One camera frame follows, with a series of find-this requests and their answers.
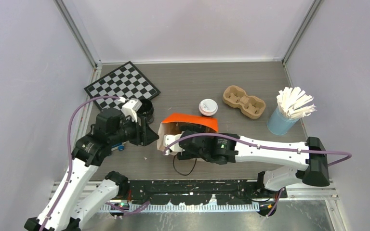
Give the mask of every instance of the cardboard box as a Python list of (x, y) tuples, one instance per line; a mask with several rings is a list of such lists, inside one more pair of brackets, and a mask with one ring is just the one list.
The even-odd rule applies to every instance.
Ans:
[(206, 126), (205, 132), (218, 133), (218, 121), (215, 118), (173, 113), (169, 117), (164, 119), (159, 125), (159, 139), (157, 140), (157, 149), (160, 151), (164, 151), (165, 135), (181, 134), (179, 127), (184, 124), (204, 125)]

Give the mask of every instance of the blue container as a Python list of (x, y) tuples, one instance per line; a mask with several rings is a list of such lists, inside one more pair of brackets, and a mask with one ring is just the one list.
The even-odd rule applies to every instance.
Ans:
[(297, 120), (299, 119), (287, 119), (277, 107), (267, 122), (267, 128), (273, 134), (282, 136), (286, 134), (291, 127), (293, 127)]

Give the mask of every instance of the gray tabletop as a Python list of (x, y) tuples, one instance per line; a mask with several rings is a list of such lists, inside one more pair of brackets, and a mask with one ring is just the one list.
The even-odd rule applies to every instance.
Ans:
[[(174, 112), (199, 115), (198, 104), (210, 98), (218, 103), (219, 132), (229, 132), (252, 139), (280, 142), (305, 141), (300, 123), (296, 123), (284, 136), (272, 134), (266, 122), (277, 106), (276, 95), (288, 86), (281, 62), (252, 63), (189, 63), (189, 64), (136, 64), (145, 76), (161, 91), (152, 100), (155, 108), (154, 122), (150, 125), (157, 132), (160, 122)], [(105, 75), (117, 68), (104, 65)], [(230, 85), (243, 88), (266, 103), (259, 119), (252, 120), (239, 109), (231, 108), (222, 101), (224, 90)], [(90, 118), (94, 123), (99, 113), (96, 107)], [(193, 160), (176, 161), (178, 171), (187, 173)], [(187, 177), (177, 174), (172, 168), (172, 155), (163, 156), (156, 143), (147, 147), (127, 144), (122, 152), (109, 156), (92, 180), (102, 180), (109, 171), (117, 171), (132, 180), (158, 179), (255, 179), (257, 173), (273, 170), (278, 166), (259, 162), (228, 163), (217, 165), (198, 161), (193, 173)]]

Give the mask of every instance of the checkered board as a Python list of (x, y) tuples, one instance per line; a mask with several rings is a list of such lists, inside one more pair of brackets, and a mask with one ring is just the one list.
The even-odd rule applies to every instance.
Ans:
[[(98, 96), (119, 96), (126, 99), (153, 99), (161, 92), (134, 64), (128, 62), (103, 78), (84, 88), (90, 98)], [(99, 99), (94, 102), (102, 110), (114, 107), (121, 109), (122, 103), (113, 99)]]

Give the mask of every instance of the white cup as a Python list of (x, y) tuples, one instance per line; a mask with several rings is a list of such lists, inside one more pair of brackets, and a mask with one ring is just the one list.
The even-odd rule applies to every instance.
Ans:
[(218, 111), (218, 104), (215, 100), (204, 99), (199, 103), (199, 111), (204, 116), (213, 116)]

